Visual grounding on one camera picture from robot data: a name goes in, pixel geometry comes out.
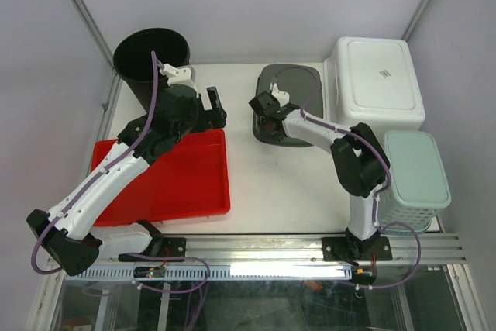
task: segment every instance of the container lid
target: container lid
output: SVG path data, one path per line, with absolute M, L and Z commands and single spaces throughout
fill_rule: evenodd
M 406 42 L 355 39 L 346 48 L 356 105 L 367 109 L 415 108 L 418 82 Z
M 448 206 L 450 188 L 436 141 L 431 135 L 390 131 L 384 136 L 384 151 L 391 162 L 392 191 L 402 205 Z

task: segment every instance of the gray wall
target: gray wall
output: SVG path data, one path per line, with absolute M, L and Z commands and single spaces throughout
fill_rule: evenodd
M 109 46 L 169 27 L 191 62 L 316 62 L 340 36 L 400 38 L 420 0 L 84 0 Z
M 110 77 L 70 0 L 0 0 L 1 329 L 25 329 L 40 282 L 26 217 L 80 181 Z
M 496 0 L 434 0 L 410 47 L 453 203 L 443 214 L 463 240 L 496 329 Z

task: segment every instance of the black bucket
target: black bucket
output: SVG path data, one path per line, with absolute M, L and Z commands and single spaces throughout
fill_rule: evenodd
M 114 68 L 148 112 L 152 98 L 153 70 L 151 51 L 164 64 L 180 67 L 189 64 L 189 45 L 180 34 L 169 29 L 145 29 L 125 38 L 115 49 Z M 167 77 L 159 74 L 158 94 L 167 87 Z

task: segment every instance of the white tabletop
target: white tabletop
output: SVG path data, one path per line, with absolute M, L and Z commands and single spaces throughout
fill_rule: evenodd
M 323 64 L 317 69 L 323 80 Z M 315 147 L 267 145 L 252 133 L 257 78 L 266 64 L 195 65 L 195 83 L 216 86 L 227 111 L 227 161 L 231 211 L 226 215 L 163 222 L 165 233 L 339 233 L 348 225 L 348 194 L 338 182 L 332 157 Z M 122 84 L 109 138 L 144 114 Z M 430 231 L 439 230 L 433 220 Z

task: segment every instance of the white container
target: white container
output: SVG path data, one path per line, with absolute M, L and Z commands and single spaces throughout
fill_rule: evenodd
M 424 105 L 404 40 L 340 38 L 324 62 L 329 119 L 364 122 L 381 141 L 390 130 L 418 130 Z

